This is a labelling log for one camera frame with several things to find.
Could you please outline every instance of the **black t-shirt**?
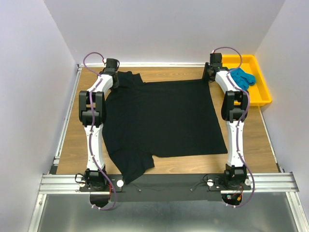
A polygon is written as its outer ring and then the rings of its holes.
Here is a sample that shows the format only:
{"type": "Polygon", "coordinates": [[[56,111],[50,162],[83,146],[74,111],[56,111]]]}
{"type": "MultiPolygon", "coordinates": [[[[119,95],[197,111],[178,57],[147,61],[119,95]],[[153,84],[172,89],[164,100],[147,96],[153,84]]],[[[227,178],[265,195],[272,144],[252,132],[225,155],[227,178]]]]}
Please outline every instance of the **black t-shirt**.
{"type": "Polygon", "coordinates": [[[120,86],[106,99],[103,138],[126,183],[155,166],[152,155],[227,153],[208,82],[144,83],[132,72],[118,78],[120,86]]]}

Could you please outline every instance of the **black mounting plate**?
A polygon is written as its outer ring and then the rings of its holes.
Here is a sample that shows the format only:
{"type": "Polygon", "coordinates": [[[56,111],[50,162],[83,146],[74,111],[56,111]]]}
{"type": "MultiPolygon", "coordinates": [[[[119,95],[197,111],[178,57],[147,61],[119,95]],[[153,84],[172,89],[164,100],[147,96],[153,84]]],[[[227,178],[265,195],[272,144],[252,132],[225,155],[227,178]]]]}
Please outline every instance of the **black mounting plate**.
{"type": "MultiPolygon", "coordinates": [[[[123,180],[122,175],[114,174],[114,175],[107,175],[107,176],[112,181],[112,184],[114,185],[116,192],[121,192],[122,187],[117,186],[117,181],[123,180]]],[[[109,186],[101,186],[101,187],[96,188],[94,186],[85,185],[84,187],[79,188],[80,192],[106,192],[106,191],[109,191],[109,190],[110,190],[109,186]]]]}
{"type": "MultiPolygon", "coordinates": [[[[222,190],[237,190],[239,186],[229,187],[227,188],[224,185],[224,174],[207,174],[204,177],[204,180],[207,182],[212,180],[213,186],[208,186],[209,191],[222,191],[222,190]]],[[[251,186],[247,186],[246,184],[242,184],[243,190],[251,190],[251,186]]]]}

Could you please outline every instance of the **cable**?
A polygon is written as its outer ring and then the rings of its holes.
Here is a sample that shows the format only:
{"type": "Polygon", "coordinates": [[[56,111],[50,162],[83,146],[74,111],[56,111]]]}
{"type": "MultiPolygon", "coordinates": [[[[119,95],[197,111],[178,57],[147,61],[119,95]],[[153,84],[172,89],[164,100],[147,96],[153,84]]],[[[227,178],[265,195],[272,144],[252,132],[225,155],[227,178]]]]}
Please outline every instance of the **cable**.
{"type": "Polygon", "coordinates": [[[231,70],[231,71],[228,71],[227,74],[226,74],[226,77],[227,77],[228,81],[230,82],[230,84],[234,87],[234,89],[243,92],[244,94],[246,94],[246,96],[247,96],[247,98],[248,98],[248,104],[247,104],[246,110],[245,110],[245,112],[243,112],[243,114],[242,114],[241,117],[239,118],[239,120],[238,120],[238,122],[237,122],[237,126],[236,126],[236,148],[237,148],[237,153],[238,153],[238,156],[239,156],[241,162],[242,162],[242,163],[245,165],[245,167],[248,169],[248,172],[250,173],[250,176],[251,176],[251,178],[252,178],[252,185],[253,185],[253,186],[252,186],[252,192],[251,192],[249,198],[248,198],[243,204],[240,204],[240,205],[232,205],[233,207],[242,207],[242,206],[244,206],[245,204],[247,204],[247,203],[252,199],[252,197],[253,197],[253,195],[254,195],[254,191],[255,191],[254,176],[253,176],[253,174],[252,174],[252,172],[251,172],[249,166],[246,164],[245,160],[242,158],[242,156],[241,156],[241,154],[240,154],[240,150],[239,150],[239,124],[240,124],[240,122],[245,118],[245,116],[246,116],[246,114],[247,114],[247,112],[248,112],[248,110],[249,110],[249,107],[250,107],[250,96],[249,96],[249,93],[248,93],[247,91],[245,91],[245,90],[243,90],[243,89],[241,89],[241,88],[238,88],[236,85],[234,85],[234,83],[232,82],[232,80],[231,80],[230,77],[229,77],[229,74],[230,74],[231,72],[233,72],[233,71],[235,71],[235,70],[237,70],[237,69],[239,69],[239,68],[241,67],[241,65],[242,65],[242,56],[241,56],[241,54],[240,54],[236,49],[234,49],[234,48],[232,48],[232,47],[218,47],[218,48],[214,49],[214,50],[212,51],[212,53],[215,53],[217,50],[222,49],[222,48],[232,49],[233,51],[237,52],[237,54],[239,55],[239,57],[240,57],[240,64],[239,64],[239,66],[238,66],[237,68],[231,70]]]}
{"type": "Polygon", "coordinates": [[[105,62],[104,62],[104,56],[103,56],[101,53],[99,53],[99,52],[90,52],[90,53],[88,53],[88,54],[84,57],[84,59],[83,59],[83,65],[84,65],[84,67],[85,67],[86,69],[88,69],[89,71],[95,73],[95,74],[98,75],[98,76],[101,76],[100,73],[94,71],[93,69],[88,68],[87,65],[86,65],[86,63],[85,63],[86,58],[87,58],[88,56],[90,56],[91,54],[98,54],[98,55],[100,55],[100,56],[102,57],[102,62],[103,62],[103,64],[105,64],[105,62]]]}
{"type": "MultiPolygon", "coordinates": [[[[83,64],[84,64],[85,68],[87,68],[89,71],[91,71],[91,72],[93,72],[93,73],[95,73],[95,74],[97,74],[98,76],[101,77],[101,74],[100,74],[100,73],[98,73],[98,72],[96,72],[96,71],[94,71],[94,70],[88,68],[88,67],[86,66],[86,64],[85,64],[86,58],[87,58],[89,55],[91,55],[91,54],[98,54],[98,55],[100,55],[100,56],[104,59],[103,55],[101,55],[100,53],[98,53],[98,52],[91,52],[91,53],[89,53],[89,54],[87,54],[87,55],[85,56],[85,58],[84,58],[84,60],[83,60],[83,64]]],[[[94,155],[93,155],[92,146],[91,146],[91,138],[92,138],[92,133],[93,133],[93,127],[94,127],[94,125],[95,125],[95,120],[96,120],[96,119],[95,119],[95,110],[94,110],[93,101],[92,101],[92,92],[93,92],[94,90],[97,89],[97,87],[99,86],[99,84],[101,84],[102,80],[103,80],[103,79],[101,78],[101,79],[99,80],[99,82],[96,84],[96,86],[89,92],[90,107],[91,107],[91,113],[92,113],[92,123],[91,123],[90,134],[89,134],[89,151],[90,151],[90,155],[91,155],[92,160],[93,160],[93,162],[95,163],[96,167],[97,167],[98,170],[102,173],[102,175],[107,179],[107,181],[110,183],[110,186],[112,187],[112,190],[113,190],[114,195],[115,195],[115,199],[114,199],[113,204],[112,204],[110,207],[101,208],[101,207],[97,207],[96,205],[92,205],[92,208],[96,208],[96,209],[98,209],[98,210],[109,210],[109,209],[114,208],[114,206],[115,206],[115,204],[116,204],[116,202],[117,202],[117,193],[116,193],[116,189],[115,189],[114,185],[112,184],[112,181],[108,178],[108,176],[103,172],[103,170],[102,170],[102,169],[100,168],[100,166],[98,165],[98,163],[97,163],[97,161],[96,161],[96,159],[95,159],[95,157],[94,157],[94,155]]]]}
{"type": "Polygon", "coordinates": [[[75,175],[75,182],[77,183],[77,184],[85,184],[86,182],[85,181],[77,181],[76,180],[76,178],[77,178],[77,175],[81,175],[82,177],[84,177],[84,175],[83,174],[81,174],[81,173],[77,173],[76,175],[75,175]]]}

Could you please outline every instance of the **metal floor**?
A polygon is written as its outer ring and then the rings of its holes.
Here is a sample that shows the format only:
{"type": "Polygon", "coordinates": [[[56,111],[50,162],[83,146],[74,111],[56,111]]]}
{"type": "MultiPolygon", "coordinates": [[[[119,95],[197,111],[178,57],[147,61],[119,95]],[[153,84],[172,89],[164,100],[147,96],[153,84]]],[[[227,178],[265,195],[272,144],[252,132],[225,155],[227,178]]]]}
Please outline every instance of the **metal floor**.
{"type": "Polygon", "coordinates": [[[130,202],[92,209],[89,195],[49,195],[40,232],[294,232],[285,192],[256,193],[245,207],[221,202],[130,202]]]}

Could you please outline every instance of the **white knob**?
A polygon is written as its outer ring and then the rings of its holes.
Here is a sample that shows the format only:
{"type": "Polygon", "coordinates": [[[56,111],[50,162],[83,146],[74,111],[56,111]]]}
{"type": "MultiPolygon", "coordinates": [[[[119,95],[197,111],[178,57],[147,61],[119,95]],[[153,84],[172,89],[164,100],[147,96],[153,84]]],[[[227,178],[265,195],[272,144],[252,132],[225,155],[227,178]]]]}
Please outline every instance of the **white knob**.
{"type": "Polygon", "coordinates": [[[118,186],[118,187],[121,188],[123,185],[124,185],[124,181],[123,181],[123,180],[118,180],[118,181],[117,181],[117,186],[118,186]]]}

